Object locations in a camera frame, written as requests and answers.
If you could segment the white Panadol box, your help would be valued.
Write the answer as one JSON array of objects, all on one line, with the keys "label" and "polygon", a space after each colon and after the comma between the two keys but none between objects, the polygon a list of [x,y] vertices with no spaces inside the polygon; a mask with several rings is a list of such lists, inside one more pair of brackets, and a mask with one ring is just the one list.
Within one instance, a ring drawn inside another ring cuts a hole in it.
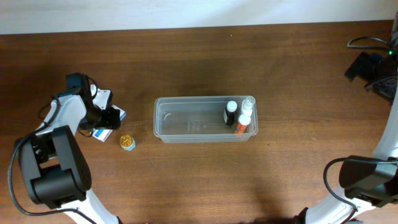
[{"label": "white Panadol box", "polygon": [[[120,111],[119,119],[122,121],[126,116],[126,112],[116,105],[112,105],[111,107]],[[112,132],[112,129],[94,129],[92,136],[101,142],[105,142]]]}]

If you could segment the dark bottle white cap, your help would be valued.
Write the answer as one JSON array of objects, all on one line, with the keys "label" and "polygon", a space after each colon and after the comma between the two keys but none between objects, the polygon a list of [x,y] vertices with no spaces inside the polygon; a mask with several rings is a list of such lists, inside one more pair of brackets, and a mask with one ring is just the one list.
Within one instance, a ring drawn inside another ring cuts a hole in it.
[{"label": "dark bottle white cap", "polygon": [[223,119],[224,123],[228,126],[232,126],[235,121],[235,112],[238,108],[237,102],[229,101],[224,109]]}]

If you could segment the white spray bottle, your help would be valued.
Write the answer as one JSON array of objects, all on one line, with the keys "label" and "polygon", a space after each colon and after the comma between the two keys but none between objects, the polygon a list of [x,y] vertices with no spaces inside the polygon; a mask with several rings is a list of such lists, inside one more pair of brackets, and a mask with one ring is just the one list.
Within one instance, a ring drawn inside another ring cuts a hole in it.
[{"label": "white spray bottle", "polygon": [[253,96],[246,97],[241,104],[240,115],[251,116],[255,104],[256,99]]}]

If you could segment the orange tube white cap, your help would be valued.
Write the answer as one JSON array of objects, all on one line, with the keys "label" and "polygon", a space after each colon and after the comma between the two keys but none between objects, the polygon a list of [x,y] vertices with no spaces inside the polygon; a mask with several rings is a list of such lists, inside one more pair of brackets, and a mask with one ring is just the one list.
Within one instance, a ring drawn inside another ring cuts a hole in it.
[{"label": "orange tube white cap", "polygon": [[241,114],[238,118],[238,124],[234,133],[243,134],[250,123],[251,117],[246,114]]}]

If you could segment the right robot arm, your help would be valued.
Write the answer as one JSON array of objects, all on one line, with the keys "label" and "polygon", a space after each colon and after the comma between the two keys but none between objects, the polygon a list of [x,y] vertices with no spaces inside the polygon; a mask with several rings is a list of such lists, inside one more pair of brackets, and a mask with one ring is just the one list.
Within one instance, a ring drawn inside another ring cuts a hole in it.
[{"label": "right robot arm", "polygon": [[365,80],[365,90],[390,102],[386,128],[372,157],[341,157],[325,166],[323,181],[330,194],[319,204],[304,208],[292,223],[355,223],[355,217],[363,212],[397,203],[397,23],[380,48],[386,56],[367,53],[376,51],[376,46],[358,48],[362,52],[345,77]]}]

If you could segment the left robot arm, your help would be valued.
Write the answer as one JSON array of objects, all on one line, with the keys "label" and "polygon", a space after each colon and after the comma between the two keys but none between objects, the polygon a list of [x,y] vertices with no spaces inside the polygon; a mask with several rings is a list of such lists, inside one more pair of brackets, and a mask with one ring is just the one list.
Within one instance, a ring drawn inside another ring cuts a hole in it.
[{"label": "left robot arm", "polygon": [[11,157],[19,163],[30,199],[49,210],[22,208],[14,193],[10,164],[7,184],[12,201],[20,212],[32,217],[64,213],[75,223],[120,223],[94,194],[90,168],[75,133],[119,129],[121,112],[111,105],[111,90],[91,90],[97,84],[88,75],[72,73],[66,81],[66,90],[53,96],[42,124],[15,142]]}]

